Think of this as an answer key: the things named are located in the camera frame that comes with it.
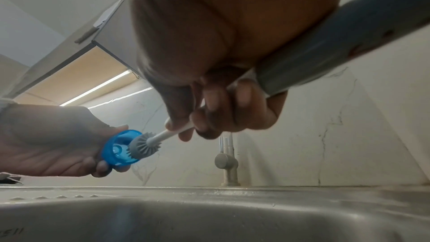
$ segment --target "faucet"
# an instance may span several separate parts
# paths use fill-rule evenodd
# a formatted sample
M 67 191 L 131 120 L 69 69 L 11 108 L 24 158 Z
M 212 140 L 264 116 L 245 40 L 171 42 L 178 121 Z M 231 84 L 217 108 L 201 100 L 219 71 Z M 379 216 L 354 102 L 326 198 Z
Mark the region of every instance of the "faucet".
M 219 153 L 215 156 L 215 166 L 224 170 L 222 186 L 240 186 L 237 180 L 237 167 L 239 162 L 234 157 L 233 133 L 227 137 L 219 137 Z

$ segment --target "stainless steel sink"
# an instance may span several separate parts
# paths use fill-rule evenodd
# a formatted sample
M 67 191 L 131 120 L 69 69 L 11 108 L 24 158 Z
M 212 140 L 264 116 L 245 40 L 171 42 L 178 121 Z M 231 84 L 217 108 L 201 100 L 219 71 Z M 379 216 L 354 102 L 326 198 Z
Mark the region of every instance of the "stainless steel sink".
M 0 241 L 428 242 L 429 192 L 5 188 Z

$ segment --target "brush head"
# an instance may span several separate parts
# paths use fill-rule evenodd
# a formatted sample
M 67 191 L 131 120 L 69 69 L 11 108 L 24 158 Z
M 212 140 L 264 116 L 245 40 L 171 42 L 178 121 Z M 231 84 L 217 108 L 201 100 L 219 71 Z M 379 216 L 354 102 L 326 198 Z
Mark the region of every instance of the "brush head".
M 133 139 L 129 144 L 128 154 L 135 159 L 143 159 L 156 153 L 160 149 L 160 144 L 149 147 L 146 144 L 148 138 L 153 137 L 153 133 L 145 133 Z

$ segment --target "blue plastic container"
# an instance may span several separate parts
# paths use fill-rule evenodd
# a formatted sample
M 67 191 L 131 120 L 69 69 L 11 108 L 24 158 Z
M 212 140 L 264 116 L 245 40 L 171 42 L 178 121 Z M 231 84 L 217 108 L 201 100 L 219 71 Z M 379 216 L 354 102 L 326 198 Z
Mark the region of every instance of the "blue plastic container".
M 125 166 L 138 162 L 139 159 L 132 158 L 129 155 L 129 144 L 140 135 L 142 135 L 140 131 L 125 130 L 112 136 L 103 147 L 103 159 L 114 166 Z

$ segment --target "human hand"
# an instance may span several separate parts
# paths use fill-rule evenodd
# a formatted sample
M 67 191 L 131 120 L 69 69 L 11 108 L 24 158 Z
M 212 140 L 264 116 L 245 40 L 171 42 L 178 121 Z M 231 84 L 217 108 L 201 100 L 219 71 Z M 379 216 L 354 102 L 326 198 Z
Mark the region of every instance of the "human hand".
M 232 81 L 333 11 L 339 0 L 132 0 L 140 69 L 161 94 L 170 130 L 189 118 L 205 138 L 267 129 L 286 94 L 265 99 L 250 80 Z M 206 109 L 198 109 L 202 99 Z M 179 135 L 188 141 L 193 130 Z
M 127 129 L 104 124 L 85 107 L 12 104 L 0 112 L 0 172 L 104 177 L 112 169 L 101 150 Z

